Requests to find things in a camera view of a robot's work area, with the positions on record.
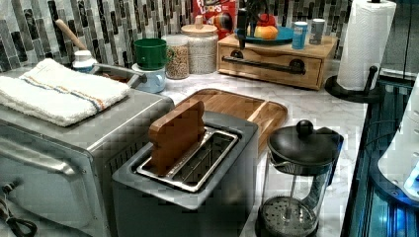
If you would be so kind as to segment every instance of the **striped towel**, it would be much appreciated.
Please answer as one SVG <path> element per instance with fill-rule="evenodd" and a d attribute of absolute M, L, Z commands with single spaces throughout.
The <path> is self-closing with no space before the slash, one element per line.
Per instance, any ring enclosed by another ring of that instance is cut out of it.
<path fill-rule="evenodd" d="M 72 71 L 47 58 L 19 78 L 0 76 L 0 103 L 24 114 L 68 126 L 123 99 L 129 87 Z"/>

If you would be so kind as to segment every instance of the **tile backsplash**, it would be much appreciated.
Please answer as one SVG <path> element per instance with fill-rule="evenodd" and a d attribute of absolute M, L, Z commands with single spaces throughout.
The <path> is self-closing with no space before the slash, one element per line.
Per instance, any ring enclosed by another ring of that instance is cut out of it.
<path fill-rule="evenodd" d="M 341 37 L 351 0 L 269 0 L 278 24 L 326 20 L 325 34 Z M 180 33 L 192 24 L 192 0 L 2 0 L 0 72 L 46 57 L 69 65 L 78 48 L 55 24 L 61 19 L 101 63 L 131 67 L 133 42 Z M 337 47 L 335 58 L 342 52 Z"/>

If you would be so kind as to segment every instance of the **wooden spoon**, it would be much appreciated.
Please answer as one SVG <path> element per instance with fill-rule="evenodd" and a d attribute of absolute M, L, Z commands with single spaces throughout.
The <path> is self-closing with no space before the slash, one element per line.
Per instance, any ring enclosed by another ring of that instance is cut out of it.
<path fill-rule="evenodd" d="M 87 47 L 83 44 L 83 42 L 75 34 L 73 34 L 73 32 L 71 32 L 68 26 L 65 25 L 61 19 L 57 19 L 55 23 L 61 31 L 68 36 L 71 41 L 73 41 L 74 45 L 76 45 L 80 50 L 87 50 Z"/>

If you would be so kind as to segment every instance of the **red bag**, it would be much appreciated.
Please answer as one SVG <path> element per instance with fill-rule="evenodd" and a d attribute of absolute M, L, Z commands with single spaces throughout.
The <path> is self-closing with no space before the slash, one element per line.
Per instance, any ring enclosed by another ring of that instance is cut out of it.
<path fill-rule="evenodd" d="M 221 40 L 233 34 L 236 0 L 219 0 L 220 4 L 213 6 L 206 4 L 211 2 L 214 0 L 194 0 L 194 19 L 203 15 L 204 24 L 218 28 L 218 39 Z"/>

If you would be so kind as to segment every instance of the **wooden bread slice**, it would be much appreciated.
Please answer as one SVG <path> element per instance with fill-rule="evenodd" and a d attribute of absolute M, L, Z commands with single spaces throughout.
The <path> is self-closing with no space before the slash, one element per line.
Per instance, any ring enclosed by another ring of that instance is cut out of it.
<path fill-rule="evenodd" d="M 204 109 L 202 101 L 190 101 L 151 125 L 148 135 L 153 150 L 148 165 L 153 166 L 156 175 L 166 175 L 191 146 L 203 139 Z"/>

